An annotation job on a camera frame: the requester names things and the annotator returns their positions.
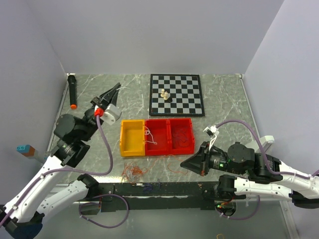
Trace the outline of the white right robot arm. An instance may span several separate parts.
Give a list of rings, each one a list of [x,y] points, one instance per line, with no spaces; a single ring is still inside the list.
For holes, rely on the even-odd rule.
[[[180,166],[201,176],[207,175],[210,169],[224,171],[225,174],[219,177],[218,184],[210,191],[209,199],[216,202],[229,203],[256,195],[291,201],[299,208],[319,207],[318,173],[302,173],[239,142],[225,152],[205,141],[199,151]]]

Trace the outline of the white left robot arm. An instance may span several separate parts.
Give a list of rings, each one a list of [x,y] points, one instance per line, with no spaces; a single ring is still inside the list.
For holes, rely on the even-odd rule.
[[[94,97],[82,118],[61,115],[54,130],[59,138],[33,179],[13,199],[0,207],[0,225],[14,239],[32,239],[50,217],[81,199],[98,196],[96,173],[77,170],[90,146],[86,144],[104,122],[114,124],[120,83]]]

